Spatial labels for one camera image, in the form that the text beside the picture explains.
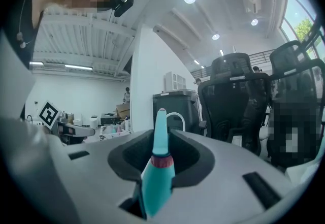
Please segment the white wall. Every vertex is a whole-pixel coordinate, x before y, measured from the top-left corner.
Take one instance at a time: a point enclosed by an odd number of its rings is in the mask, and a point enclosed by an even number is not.
[[[131,72],[133,131],[153,129],[152,95],[164,90],[164,75],[170,71],[186,79],[186,88],[197,90],[193,76],[176,54],[152,28],[140,25]]]
[[[36,83],[27,98],[25,115],[36,117],[36,109],[40,110],[48,100],[61,111],[81,114],[83,125],[89,125],[92,115],[100,119],[102,113],[112,113],[123,102],[125,88],[129,87],[129,82],[54,75],[34,77]]]

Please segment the metal railing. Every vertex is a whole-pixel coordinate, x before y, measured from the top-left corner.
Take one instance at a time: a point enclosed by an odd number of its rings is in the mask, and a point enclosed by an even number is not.
[[[262,52],[259,52],[259,53],[249,55],[251,66],[252,67],[253,66],[258,66],[258,65],[270,62],[270,54],[273,51],[274,50],[262,51]],[[201,69],[201,70],[193,71],[193,72],[191,72],[191,74],[195,79],[201,79],[201,78],[204,78],[204,77],[211,76],[211,66],[206,67],[206,68]]]

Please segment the ceiling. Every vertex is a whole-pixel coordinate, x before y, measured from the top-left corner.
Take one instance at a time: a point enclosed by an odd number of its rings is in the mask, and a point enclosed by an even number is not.
[[[282,19],[284,4],[285,0],[261,0],[261,9],[253,14],[245,11],[243,0],[196,0],[191,5],[184,0],[135,0],[120,18],[111,11],[82,14],[50,6],[41,22],[34,61],[92,66],[93,72],[40,67],[34,67],[34,72],[125,81],[129,73],[124,67],[133,54],[132,42],[141,22],[151,26],[194,71],[200,68],[194,59],[209,66],[220,55],[220,49],[229,53],[233,46],[239,50],[245,46],[242,51],[248,52],[252,51],[252,43],[260,51],[272,47],[277,43],[273,34]],[[259,22],[253,27],[250,23],[256,18]],[[212,35],[216,32],[221,37],[214,41]]]

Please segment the chair backrest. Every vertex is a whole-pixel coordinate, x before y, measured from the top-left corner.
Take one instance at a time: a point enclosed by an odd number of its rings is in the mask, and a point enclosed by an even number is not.
[[[210,80],[221,77],[241,76],[253,72],[246,53],[230,53],[215,59],[211,65]]]
[[[259,154],[259,129],[270,98],[269,76],[247,73],[215,78],[199,88],[202,111],[207,119],[207,137],[231,143],[242,137],[242,147]]]
[[[315,159],[321,144],[324,77],[320,59],[270,76],[273,102],[267,148],[274,163],[292,167]]]
[[[285,43],[270,54],[273,73],[288,71],[306,60],[310,58],[299,41]]]

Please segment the black shirt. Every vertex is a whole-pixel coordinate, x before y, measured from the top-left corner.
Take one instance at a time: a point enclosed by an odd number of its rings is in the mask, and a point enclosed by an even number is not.
[[[32,0],[17,0],[11,7],[4,23],[5,34],[26,68],[29,69],[29,62],[33,59],[33,52],[35,47],[36,36],[39,30],[40,22],[42,20],[43,12],[40,15],[40,20],[36,28],[33,27],[32,22]],[[23,34],[25,43],[28,43],[25,48],[20,48],[21,41],[17,40],[17,34],[20,31]]]

